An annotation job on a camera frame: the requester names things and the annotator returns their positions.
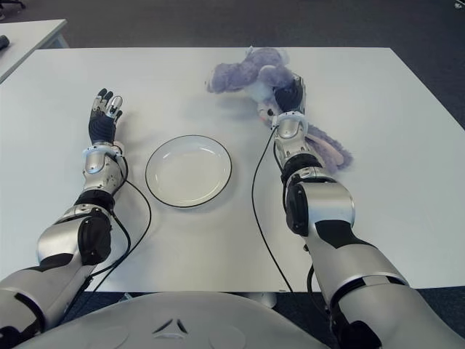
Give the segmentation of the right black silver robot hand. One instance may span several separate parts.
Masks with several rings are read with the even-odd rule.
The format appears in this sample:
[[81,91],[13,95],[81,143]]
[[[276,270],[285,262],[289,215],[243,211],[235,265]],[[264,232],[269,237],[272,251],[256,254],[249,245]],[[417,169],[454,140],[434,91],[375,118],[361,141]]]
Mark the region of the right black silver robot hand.
[[295,111],[305,114],[306,91],[301,76],[294,76],[294,80],[286,87],[274,88],[275,102],[283,113]]

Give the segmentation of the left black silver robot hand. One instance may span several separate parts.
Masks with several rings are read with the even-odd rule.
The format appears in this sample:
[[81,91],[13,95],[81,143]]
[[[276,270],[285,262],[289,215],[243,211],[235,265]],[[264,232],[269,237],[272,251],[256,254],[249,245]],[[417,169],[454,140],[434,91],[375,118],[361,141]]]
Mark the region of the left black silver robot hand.
[[107,143],[112,145],[115,141],[116,126],[123,114],[121,106],[123,98],[114,95],[106,88],[101,89],[95,97],[89,117],[88,132],[92,144]]

